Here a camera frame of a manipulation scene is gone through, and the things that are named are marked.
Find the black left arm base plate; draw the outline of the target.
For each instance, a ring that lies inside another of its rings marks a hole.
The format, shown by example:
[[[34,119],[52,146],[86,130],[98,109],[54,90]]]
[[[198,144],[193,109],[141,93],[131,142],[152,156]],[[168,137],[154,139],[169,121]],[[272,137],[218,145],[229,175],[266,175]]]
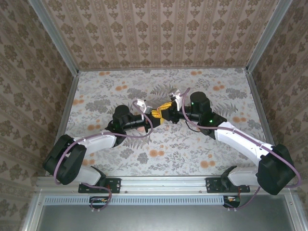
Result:
[[[120,193],[121,178],[104,178],[99,180],[94,186],[87,186],[81,183],[78,187],[79,193],[108,193],[102,187],[108,188],[111,193]]]

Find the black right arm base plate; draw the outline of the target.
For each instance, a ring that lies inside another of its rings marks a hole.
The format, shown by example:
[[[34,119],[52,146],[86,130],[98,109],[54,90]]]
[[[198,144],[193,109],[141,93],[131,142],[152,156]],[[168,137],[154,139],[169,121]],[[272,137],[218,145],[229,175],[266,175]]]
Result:
[[[250,187],[241,185],[235,186],[231,181],[221,177],[206,178],[206,190],[208,193],[249,193]]]

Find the grey metal panel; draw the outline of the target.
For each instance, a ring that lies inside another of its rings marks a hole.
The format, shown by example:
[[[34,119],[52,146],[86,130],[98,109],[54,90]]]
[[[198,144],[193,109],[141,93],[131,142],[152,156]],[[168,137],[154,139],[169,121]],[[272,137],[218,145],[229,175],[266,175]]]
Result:
[[[257,196],[240,210],[221,205],[48,205],[37,231],[295,231],[282,197]]]

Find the aluminium frame post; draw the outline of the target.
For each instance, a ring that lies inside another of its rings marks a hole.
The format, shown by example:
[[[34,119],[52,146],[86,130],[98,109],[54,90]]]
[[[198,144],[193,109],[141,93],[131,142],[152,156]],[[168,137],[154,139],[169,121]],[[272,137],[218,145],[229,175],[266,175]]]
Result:
[[[266,47],[268,46],[270,40],[273,38],[275,31],[277,30],[279,24],[281,23],[283,17],[288,11],[293,0],[279,0],[278,4],[273,11],[269,22],[267,23],[252,55],[246,65],[246,70],[248,73],[252,73],[257,63],[259,62],[262,54],[264,53]]]
[[[66,46],[64,40],[61,37],[60,30],[56,28],[55,23],[53,22],[50,14],[47,12],[46,7],[44,6],[42,0],[28,0],[32,8],[36,12],[39,20],[42,22],[45,30],[52,39],[56,49],[63,58],[68,69],[72,75],[76,76],[78,74],[78,67],[74,61],[72,55],[69,52],[68,47]]]

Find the aluminium table side rail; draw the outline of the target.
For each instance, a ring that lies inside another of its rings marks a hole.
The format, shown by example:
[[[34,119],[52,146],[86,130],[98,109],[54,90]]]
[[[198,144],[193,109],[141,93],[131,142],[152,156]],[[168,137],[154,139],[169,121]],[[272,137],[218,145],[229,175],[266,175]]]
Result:
[[[72,84],[69,90],[69,94],[67,96],[67,101],[66,101],[66,104],[63,110],[63,115],[62,115],[61,122],[58,128],[58,132],[57,132],[57,135],[54,141],[54,145],[59,140],[59,138],[65,134],[67,123],[69,120],[69,115],[70,115],[71,108],[72,108],[73,101],[74,101],[74,97],[77,91],[78,82],[79,82],[79,75],[77,73],[77,75],[73,76]]]
[[[253,101],[254,109],[256,111],[259,124],[261,125],[265,142],[271,144],[272,146],[276,146],[253,76],[245,68],[244,73],[248,84],[247,95],[249,99]]]

